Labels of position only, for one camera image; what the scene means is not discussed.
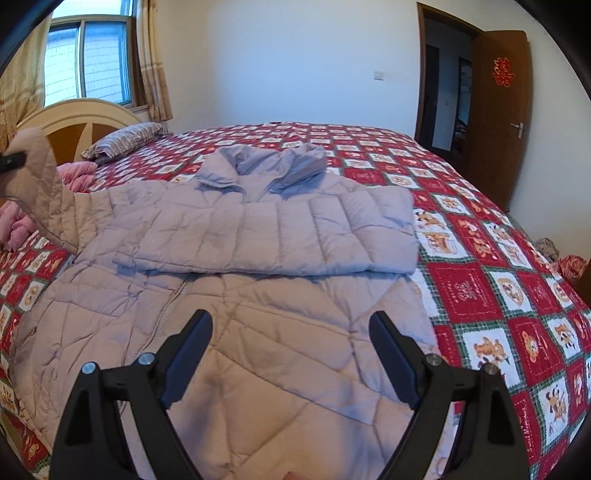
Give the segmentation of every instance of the wall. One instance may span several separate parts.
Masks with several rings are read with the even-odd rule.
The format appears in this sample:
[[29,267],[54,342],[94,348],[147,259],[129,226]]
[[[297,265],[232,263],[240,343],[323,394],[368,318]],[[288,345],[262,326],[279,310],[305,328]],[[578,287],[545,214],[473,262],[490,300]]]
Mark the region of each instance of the wall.
[[[534,103],[511,213],[534,238],[591,257],[591,102],[566,58],[514,0],[424,2],[483,30],[527,33]],[[293,120],[414,135],[413,0],[165,0],[159,9],[177,132]]]
[[449,151],[456,125],[459,57],[472,61],[472,39],[470,35],[426,18],[425,42],[439,48],[439,96],[433,146]]

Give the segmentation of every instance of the wooden headboard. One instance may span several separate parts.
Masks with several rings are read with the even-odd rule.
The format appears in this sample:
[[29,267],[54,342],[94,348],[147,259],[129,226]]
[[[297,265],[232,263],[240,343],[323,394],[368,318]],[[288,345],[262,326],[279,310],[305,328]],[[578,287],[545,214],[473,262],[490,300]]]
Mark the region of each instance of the wooden headboard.
[[58,165],[81,160],[80,153],[93,143],[120,128],[141,121],[126,108],[92,98],[55,103],[25,118],[19,130],[39,127],[43,130]]

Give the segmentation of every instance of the red checkered bedspread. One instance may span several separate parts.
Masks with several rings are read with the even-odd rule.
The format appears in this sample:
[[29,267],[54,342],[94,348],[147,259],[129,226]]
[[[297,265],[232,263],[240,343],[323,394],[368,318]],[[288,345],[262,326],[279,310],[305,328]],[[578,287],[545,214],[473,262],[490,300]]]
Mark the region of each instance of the red checkered bedspread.
[[[411,138],[388,130],[298,123],[239,126],[164,138],[98,171],[92,190],[138,180],[182,182],[231,144],[324,147],[329,170],[363,184],[400,185],[415,201],[421,244],[413,275],[455,366],[497,365],[517,408],[532,478],[544,478],[578,430],[591,400],[591,311],[483,194]],[[34,235],[0,257],[2,424],[30,470],[47,471],[45,447],[18,419],[6,376],[21,315],[68,262]]]

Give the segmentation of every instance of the pillow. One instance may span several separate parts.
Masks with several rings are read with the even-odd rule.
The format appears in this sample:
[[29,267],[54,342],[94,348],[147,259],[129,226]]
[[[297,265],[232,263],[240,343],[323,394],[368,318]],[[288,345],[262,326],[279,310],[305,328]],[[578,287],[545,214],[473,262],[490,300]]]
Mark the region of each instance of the pillow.
[[164,125],[156,122],[131,125],[101,138],[82,152],[82,158],[95,161],[100,159],[100,164],[105,164],[130,154],[162,135],[169,134]]

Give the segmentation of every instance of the screw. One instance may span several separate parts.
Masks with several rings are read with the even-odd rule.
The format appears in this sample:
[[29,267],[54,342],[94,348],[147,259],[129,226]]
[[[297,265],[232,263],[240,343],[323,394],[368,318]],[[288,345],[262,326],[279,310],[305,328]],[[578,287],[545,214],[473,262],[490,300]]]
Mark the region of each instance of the screw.
[[482,369],[489,375],[496,375],[499,372],[499,369],[493,364],[484,364]]
[[82,365],[82,373],[85,375],[90,375],[92,372],[96,370],[96,363],[94,362],[87,362]]
[[425,360],[432,367],[438,367],[439,365],[441,365],[443,363],[443,358],[441,358],[439,355],[436,355],[434,353],[428,354],[425,357]]
[[154,360],[156,360],[156,355],[153,353],[142,353],[138,358],[140,365],[152,365]]

